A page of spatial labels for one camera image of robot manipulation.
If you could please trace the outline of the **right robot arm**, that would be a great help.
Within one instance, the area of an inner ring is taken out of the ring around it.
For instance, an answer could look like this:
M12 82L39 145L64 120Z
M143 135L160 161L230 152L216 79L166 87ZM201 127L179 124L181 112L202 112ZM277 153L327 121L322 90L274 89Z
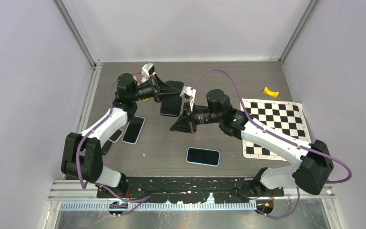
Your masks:
M210 90L207 105L195 105L195 91L184 87L181 97L184 103L181 115L170 127L171 131L194 134L198 125L218 123L228 136L252 142L285 159L289 166L261 168L251 181L256 194L265 196L276 188L297 187L311 195L321 193L334 169L327 145L299 140L267 127L248 113L233 108L229 96L220 89Z

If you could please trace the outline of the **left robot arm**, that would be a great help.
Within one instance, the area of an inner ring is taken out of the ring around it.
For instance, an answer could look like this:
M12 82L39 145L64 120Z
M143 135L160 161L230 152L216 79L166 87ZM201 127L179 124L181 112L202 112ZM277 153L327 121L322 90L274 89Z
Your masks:
M109 187L109 192L120 198L126 194L127 185L121 181L123 173L103 165L102 147L120 127L128 124L137 110L137 101L154 98L159 103L165 97L179 95L180 90L163 82L157 74L137 83L131 73L121 74L113 83L115 98L110 108L94 125L80 133L69 133L65 138L61 172L78 178L82 188L88 183Z

